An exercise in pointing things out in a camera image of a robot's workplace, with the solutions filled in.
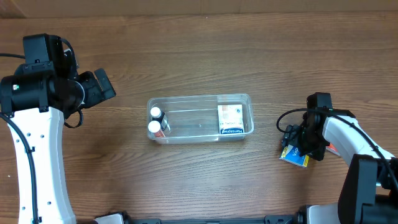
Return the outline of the red medicine box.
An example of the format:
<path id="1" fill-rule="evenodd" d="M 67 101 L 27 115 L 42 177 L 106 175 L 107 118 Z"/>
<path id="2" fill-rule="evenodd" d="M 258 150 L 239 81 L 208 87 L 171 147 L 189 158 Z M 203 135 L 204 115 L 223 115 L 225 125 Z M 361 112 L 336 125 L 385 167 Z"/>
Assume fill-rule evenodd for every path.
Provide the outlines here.
<path id="1" fill-rule="evenodd" d="M 337 156 L 340 156 L 340 153 L 336 150 L 336 148 L 334 147 L 334 145 L 332 145 L 332 143 L 330 143 L 328 146 L 326 146 L 326 150 L 337 155 Z"/>

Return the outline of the blue yellow VapoDrops box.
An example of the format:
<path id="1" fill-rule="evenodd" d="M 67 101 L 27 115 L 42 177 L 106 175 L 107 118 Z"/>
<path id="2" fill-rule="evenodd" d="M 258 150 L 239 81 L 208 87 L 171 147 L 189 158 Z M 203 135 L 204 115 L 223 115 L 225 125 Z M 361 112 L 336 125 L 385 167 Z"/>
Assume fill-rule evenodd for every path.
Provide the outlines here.
<path id="1" fill-rule="evenodd" d="M 283 148 L 279 159 L 304 168 L 307 167 L 309 161 L 309 157 L 307 155 L 301 156 L 299 149 L 292 145 L 288 145 Z"/>

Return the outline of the dark bottle white cap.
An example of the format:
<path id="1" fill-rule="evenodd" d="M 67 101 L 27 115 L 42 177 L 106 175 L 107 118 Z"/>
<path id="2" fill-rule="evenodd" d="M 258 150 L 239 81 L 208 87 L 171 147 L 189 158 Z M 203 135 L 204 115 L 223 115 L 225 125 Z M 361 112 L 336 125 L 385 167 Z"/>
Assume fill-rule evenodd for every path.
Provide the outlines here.
<path id="1" fill-rule="evenodd" d="M 163 131 L 170 130 L 169 121 L 164 111 L 159 107 L 152 107 L 150 109 L 150 115 L 153 121 L 158 121 Z"/>

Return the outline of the orange tube white cap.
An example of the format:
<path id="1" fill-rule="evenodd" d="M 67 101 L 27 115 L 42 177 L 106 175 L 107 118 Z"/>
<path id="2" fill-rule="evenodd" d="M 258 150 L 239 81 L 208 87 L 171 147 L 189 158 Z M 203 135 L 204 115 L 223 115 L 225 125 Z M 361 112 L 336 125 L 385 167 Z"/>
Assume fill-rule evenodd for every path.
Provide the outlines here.
<path id="1" fill-rule="evenodd" d="M 164 138 L 165 134 L 162 130 L 162 126 L 158 121 L 151 121 L 147 126 L 149 132 L 154 135 L 155 138 Z"/>

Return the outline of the white blue Hansaplast box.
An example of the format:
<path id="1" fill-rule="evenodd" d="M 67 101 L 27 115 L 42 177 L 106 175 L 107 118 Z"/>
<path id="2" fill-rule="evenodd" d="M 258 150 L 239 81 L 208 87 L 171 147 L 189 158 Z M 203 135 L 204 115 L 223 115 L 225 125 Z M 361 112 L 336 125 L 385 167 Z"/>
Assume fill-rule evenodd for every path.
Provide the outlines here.
<path id="1" fill-rule="evenodd" d="M 243 134 L 242 105 L 218 105 L 218 122 L 220 134 Z"/>

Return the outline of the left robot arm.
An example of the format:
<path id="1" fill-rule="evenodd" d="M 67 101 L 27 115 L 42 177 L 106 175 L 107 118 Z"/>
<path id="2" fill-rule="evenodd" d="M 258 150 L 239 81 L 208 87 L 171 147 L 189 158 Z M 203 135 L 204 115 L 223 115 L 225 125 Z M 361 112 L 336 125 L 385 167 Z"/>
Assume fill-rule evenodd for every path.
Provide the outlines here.
<path id="1" fill-rule="evenodd" d="M 57 35 L 23 39 L 24 63 L 1 80 L 1 118 L 16 152 L 19 223 L 75 223 L 62 150 L 67 119 L 116 95 L 103 69 L 78 73 L 70 43 Z"/>

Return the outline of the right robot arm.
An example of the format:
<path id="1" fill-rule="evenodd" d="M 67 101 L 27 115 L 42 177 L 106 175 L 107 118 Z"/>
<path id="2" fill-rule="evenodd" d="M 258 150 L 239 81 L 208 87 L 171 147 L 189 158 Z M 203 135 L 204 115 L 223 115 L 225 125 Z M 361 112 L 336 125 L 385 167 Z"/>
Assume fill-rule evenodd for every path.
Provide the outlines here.
<path id="1" fill-rule="evenodd" d="M 360 127 L 349 110 L 334 109 L 329 93 L 307 97 L 303 121 L 282 130 L 282 153 L 322 161 L 334 146 L 349 169 L 336 203 L 306 205 L 292 223 L 397 223 L 397 158 Z"/>

